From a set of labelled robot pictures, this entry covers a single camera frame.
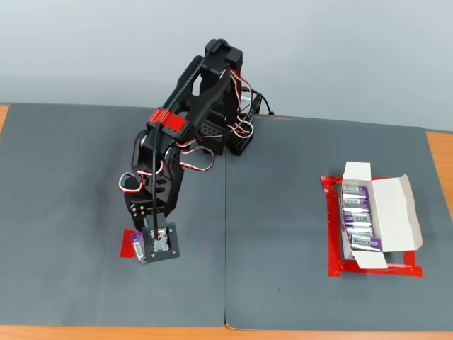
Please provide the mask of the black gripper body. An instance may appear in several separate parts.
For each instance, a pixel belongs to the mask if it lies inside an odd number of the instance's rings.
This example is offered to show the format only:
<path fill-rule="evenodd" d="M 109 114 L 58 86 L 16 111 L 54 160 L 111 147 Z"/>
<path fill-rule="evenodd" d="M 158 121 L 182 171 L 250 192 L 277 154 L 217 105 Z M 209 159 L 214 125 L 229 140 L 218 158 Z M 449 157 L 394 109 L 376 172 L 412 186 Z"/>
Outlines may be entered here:
<path fill-rule="evenodd" d="M 157 188 L 156 212 L 163 213 L 167 217 L 175 209 L 178 196 L 174 195 L 167 201 L 164 201 L 163 197 L 163 188 Z M 136 229 L 144 228 L 144 220 L 148 216 L 153 215 L 154 197 L 152 193 L 146 189 L 142 189 L 138 193 L 124 193 L 124 198 L 134 227 Z"/>

